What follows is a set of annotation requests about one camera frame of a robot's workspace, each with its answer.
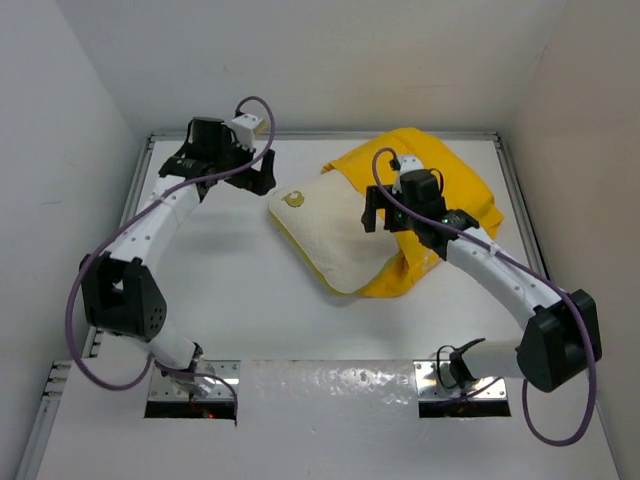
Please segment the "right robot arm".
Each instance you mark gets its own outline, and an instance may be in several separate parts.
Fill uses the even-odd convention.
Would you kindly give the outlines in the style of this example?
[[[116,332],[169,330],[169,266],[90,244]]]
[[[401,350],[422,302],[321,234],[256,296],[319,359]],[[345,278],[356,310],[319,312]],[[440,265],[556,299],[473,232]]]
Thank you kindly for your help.
[[[367,187],[361,218],[366,232],[375,230],[379,210],[386,230],[415,233],[423,246],[476,280],[523,330],[515,344],[479,338],[455,348],[448,370],[457,387],[485,376],[504,376],[523,378],[551,392],[587,369],[588,349],[601,359],[594,299],[577,290],[564,301],[532,272],[522,270],[473,216],[447,208],[430,171],[401,173],[392,185]]]

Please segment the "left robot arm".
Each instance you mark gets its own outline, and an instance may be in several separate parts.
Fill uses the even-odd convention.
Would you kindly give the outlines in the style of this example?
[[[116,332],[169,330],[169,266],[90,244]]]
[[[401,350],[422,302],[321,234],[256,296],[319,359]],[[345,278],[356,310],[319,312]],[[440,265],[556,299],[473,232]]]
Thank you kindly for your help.
[[[242,112],[229,122],[191,120],[185,142],[159,169],[140,219],[86,269],[81,289],[90,325],[138,341],[167,369],[191,370],[199,346],[171,324],[154,274],[174,234],[219,181],[259,196],[275,187],[274,151],[254,146],[266,124]]]

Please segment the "cream pillow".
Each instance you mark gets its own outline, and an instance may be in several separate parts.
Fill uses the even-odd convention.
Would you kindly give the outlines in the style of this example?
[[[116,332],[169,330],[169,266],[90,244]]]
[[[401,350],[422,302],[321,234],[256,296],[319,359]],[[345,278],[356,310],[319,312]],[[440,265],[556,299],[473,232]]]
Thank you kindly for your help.
[[[367,233],[361,223],[365,198],[340,172],[283,188],[269,198],[275,225],[327,288],[360,293],[392,265],[400,248],[381,219]]]

